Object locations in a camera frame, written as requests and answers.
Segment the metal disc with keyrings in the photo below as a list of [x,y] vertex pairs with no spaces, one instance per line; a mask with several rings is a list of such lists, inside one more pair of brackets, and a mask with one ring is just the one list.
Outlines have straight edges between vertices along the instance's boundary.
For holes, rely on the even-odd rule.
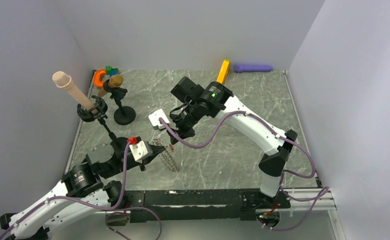
[[[163,142],[161,139],[156,138],[156,139],[152,140],[151,144],[154,146],[161,147],[163,145]],[[160,157],[162,163],[167,167],[168,170],[170,170],[171,172],[174,172],[174,173],[177,173],[180,171],[180,169],[179,169],[178,165],[176,164],[175,160],[173,159],[172,155],[167,150],[167,147],[165,148],[164,151],[162,151],[159,154],[159,157]]]

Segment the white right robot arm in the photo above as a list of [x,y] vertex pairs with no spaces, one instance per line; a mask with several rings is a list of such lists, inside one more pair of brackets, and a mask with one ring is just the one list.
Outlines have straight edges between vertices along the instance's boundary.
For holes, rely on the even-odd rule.
[[170,134],[171,144],[178,139],[187,139],[195,135],[193,129],[203,117],[218,119],[228,123],[257,144],[264,155],[258,164],[262,171],[259,203],[271,208],[278,202],[278,190],[286,162],[292,150],[291,141],[297,138],[293,130],[284,131],[267,123],[253,113],[234,93],[223,84],[213,81],[203,88],[184,76],[170,91],[180,102],[182,112],[169,114],[176,129]]

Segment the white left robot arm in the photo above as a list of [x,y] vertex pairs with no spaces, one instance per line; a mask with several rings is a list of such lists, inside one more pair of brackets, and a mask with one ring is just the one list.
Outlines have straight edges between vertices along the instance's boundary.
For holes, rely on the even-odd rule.
[[65,173],[61,180],[37,202],[18,213],[0,217],[4,230],[0,239],[47,240],[55,231],[96,212],[120,210],[131,205],[125,193],[126,180],[103,179],[139,167],[142,171],[166,150],[139,139],[127,139],[118,146],[98,144],[81,164]]

